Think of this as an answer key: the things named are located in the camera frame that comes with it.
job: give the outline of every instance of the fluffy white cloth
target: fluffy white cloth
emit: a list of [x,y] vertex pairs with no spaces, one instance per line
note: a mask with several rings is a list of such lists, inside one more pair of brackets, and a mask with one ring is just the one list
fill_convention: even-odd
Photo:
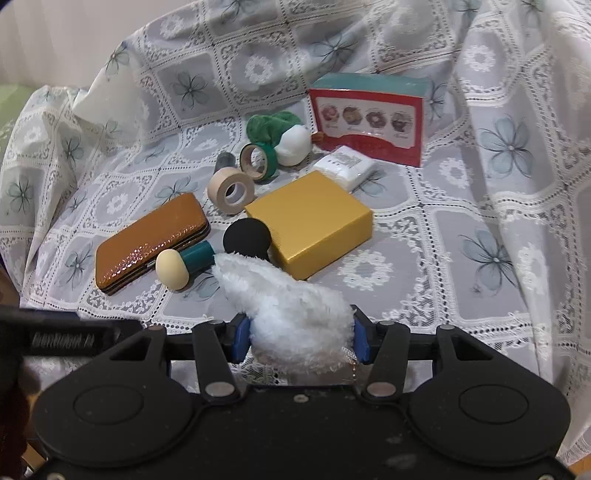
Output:
[[228,300],[251,318],[259,362],[290,372],[335,371],[347,363],[343,347],[353,340],[353,311],[341,292],[238,254],[217,254],[212,272]]

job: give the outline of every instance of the blue gripper pad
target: blue gripper pad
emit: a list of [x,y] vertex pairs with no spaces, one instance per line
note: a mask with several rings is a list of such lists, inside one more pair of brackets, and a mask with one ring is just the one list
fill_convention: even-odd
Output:
[[353,328],[353,334],[355,336],[353,338],[353,351],[360,364],[371,363],[371,349],[368,343],[367,332],[358,320],[357,315],[353,318],[355,319],[355,326]]
[[236,327],[236,336],[232,345],[232,359],[230,362],[239,364],[246,358],[248,349],[251,347],[251,320],[247,316]]

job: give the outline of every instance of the lace tablecloth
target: lace tablecloth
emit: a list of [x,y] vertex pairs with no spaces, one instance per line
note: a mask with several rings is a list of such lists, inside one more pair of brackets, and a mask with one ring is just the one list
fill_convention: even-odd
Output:
[[[591,450],[590,20],[586,0],[203,0],[159,18],[114,49],[90,91],[44,87],[17,121],[0,250],[22,304],[170,333],[230,319],[209,272],[182,293],[151,272],[105,296],[96,247],[193,192],[219,248],[235,218],[204,190],[253,113],[288,109],[313,128],[306,89],[326,72],[427,77],[422,168],[379,165],[354,192],[375,212],[372,239],[310,281],[415,332],[451,322],[555,383],[573,414],[561,454],[574,461]],[[69,368],[33,366],[46,381]],[[289,380],[252,359],[241,371]],[[174,375],[194,388],[190,369]]]

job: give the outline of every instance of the donut picture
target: donut picture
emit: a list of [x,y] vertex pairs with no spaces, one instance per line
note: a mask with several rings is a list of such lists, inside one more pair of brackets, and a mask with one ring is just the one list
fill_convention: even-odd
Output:
[[407,134],[413,127],[413,119],[406,112],[394,112],[390,123],[397,132]]
[[336,122],[339,119],[339,111],[334,105],[325,105],[320,110],[320,113],[322,113],[322,118],[327,122]]
[[363,117],[357,107],[346,106],[343,110],[343,120],[349,125],[359,125]]
[[365,115],[365,119],[372,128],[384,128],[386,126],[386,117],[384,113],[379,110],[368,113]]

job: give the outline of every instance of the beige sponge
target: beige sponge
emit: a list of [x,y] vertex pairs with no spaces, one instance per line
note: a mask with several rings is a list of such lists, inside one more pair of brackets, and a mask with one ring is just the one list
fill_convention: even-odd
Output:
[[176,250],[162,250],[156,257],[156,275],[170,290],[180,290],[189,282],[189,271],[180,253]]

